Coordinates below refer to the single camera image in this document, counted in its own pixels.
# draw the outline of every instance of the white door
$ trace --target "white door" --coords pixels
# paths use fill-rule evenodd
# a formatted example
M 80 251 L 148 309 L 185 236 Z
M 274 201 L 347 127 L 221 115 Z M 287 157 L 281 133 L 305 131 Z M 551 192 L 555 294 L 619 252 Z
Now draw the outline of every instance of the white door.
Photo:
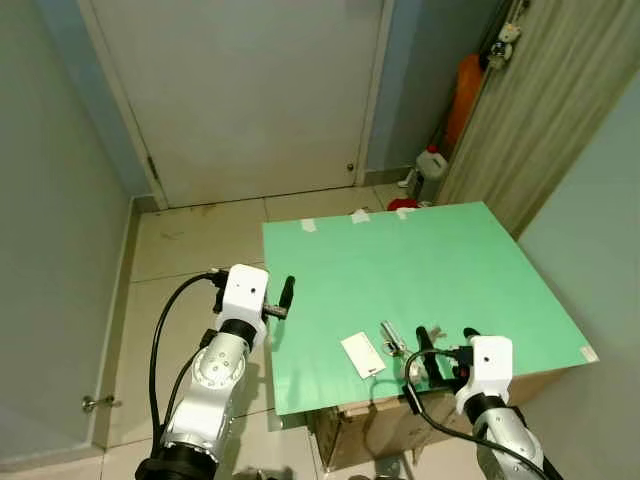
M 351 185 L 383 0 L 92 0 L 172 207 Z

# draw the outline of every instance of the white plastic container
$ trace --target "white plastic container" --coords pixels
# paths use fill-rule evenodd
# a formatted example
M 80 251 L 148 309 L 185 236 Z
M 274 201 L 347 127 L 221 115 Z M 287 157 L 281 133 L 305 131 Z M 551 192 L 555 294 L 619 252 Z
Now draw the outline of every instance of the white plastic container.
M 438 147 L 429 145 L 416 159 L 416 172 L 408 187 L 409 197 L 432 203 L 448 168 L 449 164 L 438 153 Z

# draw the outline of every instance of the red object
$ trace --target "red object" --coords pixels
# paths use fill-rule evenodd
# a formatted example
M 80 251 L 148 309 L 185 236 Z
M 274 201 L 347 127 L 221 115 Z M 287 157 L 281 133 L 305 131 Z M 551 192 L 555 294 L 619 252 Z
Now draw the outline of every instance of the red object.
M 396 198 L 389 202 L 387 210 L 393 212 L 399 208 L 418 208 L 418 202 L 413 198 Z

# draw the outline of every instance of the black cable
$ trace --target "black cable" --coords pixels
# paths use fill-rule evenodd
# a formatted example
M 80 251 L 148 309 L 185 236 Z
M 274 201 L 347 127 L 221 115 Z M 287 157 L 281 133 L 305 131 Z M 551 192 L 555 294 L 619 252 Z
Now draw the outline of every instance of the black cable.
M 198 354 L 199 351 L 200 349 L 196 350 L 193 353 L 193 355 L 189 357 L 189 360 L 185 362 L 185 364 L 182 366 L 182 369 L 180 370 L 180 373 L 178 373 L 178 377 L 176 378 L 176 381 L 173 384 L 173 388 L 171 389 L 171 396 L 169 397 L 169 403 L 167 404 L 167 411 L 164 414 L 164 422 L 161 427 L 160 436 L 162 436 L 162 434 L 164 433 L 164 430 L 167 428 L 167 425 L 169 424 L 169 421 L 171 420 L 171 415 L 173 413 L 173 404 L 176 401 L 176 396 L 178 395 L 178 389 L 180 388 L 182 379 L 184 378 L 185 374 L 189 371 L 189 367 L 193 363 L 193 360 L 196 358 L 196 355 Z
M 427 353 L 437 353 L 437 354 L 440 354 L 440 355 L 446 355 L 448 357 L 453 357 L 454 356 L 451 352 L 448 352 L 446 350 L 438 350 L 438 349 L 435 349 L 435 348 L 428 348 L 428 349 L 420 350 L 419 352 L 411 354 L 411 356 L 407 359 L 407 363 L 405 364 L 405 367 L 404 367 L 404 380 L 407 383 L 407 385 L 410 385 L 412 388 L 414 388 L 414 385 L 413 385 L 413 383 L 411 383 L 411 379 L 409 378 L 409 368 L 411 367 L 411 364 L 415 361 L 416 358 L 418 358 L 420 356 L 423 356 L 423 355 L 425 355 Z M 477 437 L 474 437 L 472 435 L 467 435 L 466 433 L 459 432 L 457 430 L 453 430 L 453 429 L 451 429 L 449 427 L 445 427 L 441 423 L 438 423 L 433 418 L 431 418 L 431 416 L 429 416 L 429 414 L 424 409 L 421 409 L 420 416 L 429 425 L 431 425 L 433 428 L 435 428 L 436 430 L 438 430 L 438 431 L 440 431 L 442 433 L 445 433 L 445 434 L 450 435 L 452 437 L 456 437 L 456 438 L 461 438 L 463 440 L 467 440 L 468 442 L 473 442 L 473 443 L 475 443 L 477 445 L 482 445 L 483 447 L 491 448 L 493 450 L 497 450 L 499 452 L 506 453 L 507 455 L 512 456 L 516 460 L 519 460 L 520 462 L 524 463 L 530 470 L 533 470 L 542 480 L 549 480 L 549 477 L 547 477 L 547 474 L 544 473 L 544 471 L 540 467 L 538 467 L 535 463 L 533 463 L 528 458 L 523 457 L 522 455 L 520 455 L 517 452 L 514 452 L 510 448 L 504 447 L 504 446 L 500 445 L 499 443 L 495 443 L 495 442 L 492 442 L 490 440 L 486 440 L 484 438 L 477 438 Z
M 151 426 L 153 430 L 153 440 L 151 452 L 155 452 L 160 443 L 160 436 L 162 432 L 160 431 L 160 413 L 158 412 L 158 399 L 156 397 L 156 363 L 158 358 L 158 343 L 160 341 L 160 335 L 162 334 L 162 328 L 164 327 L 164 322 L 167 319 L 167 315 L 171 307 L 175 303 L 176 299 L 180 296 L 180 294 L 191 284 L 196 283 L 199 280 L 211 280 L 214 281 L 214 274 L 212 273 L 201 273 L 200 275 L 196 275 L 186 280 L 182 285 L 176 288 L 176 291 L 173 292 L 169 300 L 167 300 L 166 305 L 162 309 L 162 313 L 160 314 L 160 318 L 158 319 L 158 323 L 156 325 L 156 330 L 153 334 L 153 343 L 151 344 L 151 359 L 149 361 L 149 406 L 151 408 Z

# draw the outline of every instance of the door frame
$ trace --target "door frame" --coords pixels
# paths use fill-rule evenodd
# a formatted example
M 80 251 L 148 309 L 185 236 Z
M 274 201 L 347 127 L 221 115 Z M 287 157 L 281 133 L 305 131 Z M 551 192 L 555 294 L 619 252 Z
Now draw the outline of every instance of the door frame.
M 159 179 L 156 177 L 149 163 L 149 151 L 140 131 L 138 122 L 133 112 L 131 103 L 127 97 L 124 84 L 115 66 L 115 62 L 109 51 L 104 32 L 100 26 L 96 10 L 92 0 L 76 0 L 80 13 L 83 17 L 87 32 L 93 43 L 98 64 L 102 68 L 113 99 L 118 106 L 118 110 L 122 116 L 125 128 L 129 133 L 131 142 L 136 152 L 136 157 L 142 166 L 145 176 L 151 187 L 151 193 L 160 210 L 169 208 L 167 197 L 164 193 Z M 375 114 L 376 103 L 378 100 L 378 92 L 380 90 L 380 79 L 382 77 L 382 69 L 384 65 L 384 57 L 387 49 L 387 40 L 391 27 L 391 18 L 393 16 L 393 7 L 395 0 L 381 0 L 382 11 L 380 12 L 380 22 L 378 24 L 378 35 L 376 37 L 376 45 L 374 50 L 373 63 L 371 65 L 371 77 L 369 80 L 369 91 L 367 93 L 367 102 L 365 105 L 364 118 L 362 122 L 362 130 L 358 145 L 358 153 L 356 156 L 356 176 L 354 184 L 356 186 L 364 185 L 365 174 L 367 169 L 367 155 L 369 150 L 369 139 L 373 129 L 373 119 Z

